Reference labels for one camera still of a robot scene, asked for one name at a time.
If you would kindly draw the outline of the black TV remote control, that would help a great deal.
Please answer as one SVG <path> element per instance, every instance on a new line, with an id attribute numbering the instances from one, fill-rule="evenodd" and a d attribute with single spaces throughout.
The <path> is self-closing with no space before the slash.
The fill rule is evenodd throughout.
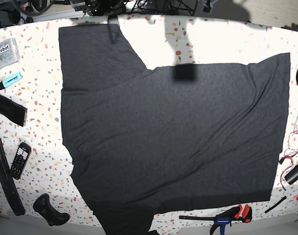
<path id="1" fill-rule="evenodd" d="M 21 142 L 20 145 L 18 146 L 16 155 L 14 157 L 14 160 L 12 162 L 11 168 L 10 168 L 10 175 L 12 178 L 19 180 L 24 167 L 27 163 L 27 160 L 30 156 L 31 153 L 31 147 L 25 143 Z"/>

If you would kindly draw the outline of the black blue bar clamp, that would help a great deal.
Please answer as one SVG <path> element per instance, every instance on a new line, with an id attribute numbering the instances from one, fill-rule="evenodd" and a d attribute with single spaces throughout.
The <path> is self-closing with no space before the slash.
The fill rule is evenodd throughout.
<path id="1" fill-rule="evenodd" d="M 213 225 L 210 228 L 209 234 L 213 235 L 216 229 L 220 229 L 220 234 L 225 234 L 227 225 L 231 226 L 233 221 L 240 221 L 242 223 L 250 223 L 252 220 L 252 208 L 246 204 L 244 207 L 238 205 L 214 217 L 199 217 L 180 215 L 179 219 L 195 220 L 195 221 L 212 221 Z"/>

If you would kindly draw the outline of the clear LeRobot parts box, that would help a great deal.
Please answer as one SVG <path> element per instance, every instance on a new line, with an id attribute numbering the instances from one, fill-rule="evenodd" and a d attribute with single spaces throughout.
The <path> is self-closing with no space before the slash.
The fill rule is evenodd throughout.
<path id="1" fill-rule="evenodd" d="M 0 43 L 0 69 L 20 60 L 19 49 L 15 38 Z"/>

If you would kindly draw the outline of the long black tube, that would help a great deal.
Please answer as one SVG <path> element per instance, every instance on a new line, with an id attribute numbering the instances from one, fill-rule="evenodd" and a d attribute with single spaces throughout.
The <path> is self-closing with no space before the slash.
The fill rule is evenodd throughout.
<path id="1" fill-rule="evenodd" d="M 0 184 L 4 191 L 7 202 L 16 216 L 24 215 L 25 208 L 18 194 L 17 188 L 10 175 L 9 165 L 5 156 L 4 148 L 0 138 Z"/>

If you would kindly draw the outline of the small black rod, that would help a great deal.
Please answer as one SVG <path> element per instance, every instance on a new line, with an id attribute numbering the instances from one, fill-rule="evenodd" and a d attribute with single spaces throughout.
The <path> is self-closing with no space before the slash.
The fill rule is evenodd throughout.
<path id="1" fill-rule="evenodd" d="M 278 202 L 276 202 L 273 206 L 269 207 L 267 210 L 265 210 L 264 213 L 269 213 L 272 211 L 274 208 L 276 208 L 278 205 L 280 205 L 283 201 L 287 199 L 287 196 L 282 197 Z"/>

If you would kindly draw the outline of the black folded cloth strip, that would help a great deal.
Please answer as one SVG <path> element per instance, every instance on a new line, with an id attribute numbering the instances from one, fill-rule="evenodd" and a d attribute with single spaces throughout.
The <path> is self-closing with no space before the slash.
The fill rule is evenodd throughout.
<path id="1" fill-rule="evenodd" d="M 27 109 L 18 103 L 0 95 L 0 114 L 13 123 L 24 126 Z"/>

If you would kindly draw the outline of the dark grey T-shirt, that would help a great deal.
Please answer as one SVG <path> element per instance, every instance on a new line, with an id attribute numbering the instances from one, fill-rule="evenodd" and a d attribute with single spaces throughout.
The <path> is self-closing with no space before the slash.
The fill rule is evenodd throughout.
<path id="1" fill-rule="evenodd" d="M 285 135 L 290 54 L 147 69 L 116 24 L 61 27 L 63 145 L 108 235 L 155 214 L 268 201 Z"/>

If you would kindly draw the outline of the turquoise highlighter pen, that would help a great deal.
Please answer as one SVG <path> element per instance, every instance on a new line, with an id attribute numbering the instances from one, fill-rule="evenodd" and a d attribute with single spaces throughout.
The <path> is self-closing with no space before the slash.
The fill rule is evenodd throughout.
<path id="1" fill-rule="evenodd" d="M 20 72 L 17 72 L 0 82 L 0 90 L 3 90 L 22 79 Z"/>

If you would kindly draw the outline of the black game controller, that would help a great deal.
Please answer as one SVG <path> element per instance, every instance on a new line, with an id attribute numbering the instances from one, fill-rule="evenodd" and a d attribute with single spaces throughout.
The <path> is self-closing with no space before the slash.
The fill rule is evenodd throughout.
<path id="1" fill-rule="evenodd" d="M 42 194 L 36 199 L 33 209 L 47 221 L 49 226 L 61 226 L 66 224 L 70 219 L 68 213 L 60 213 L 50 204 L 47 193 Z"/>

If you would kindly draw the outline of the black cylinder right edge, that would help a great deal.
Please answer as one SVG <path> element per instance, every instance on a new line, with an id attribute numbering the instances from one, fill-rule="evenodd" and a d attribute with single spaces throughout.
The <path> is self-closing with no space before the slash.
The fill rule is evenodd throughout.
<path id="1" fill-rule="evenodd" d="M 298 164 L 284 178 L 289 185 L 295 183 L 298 180 Z"/>

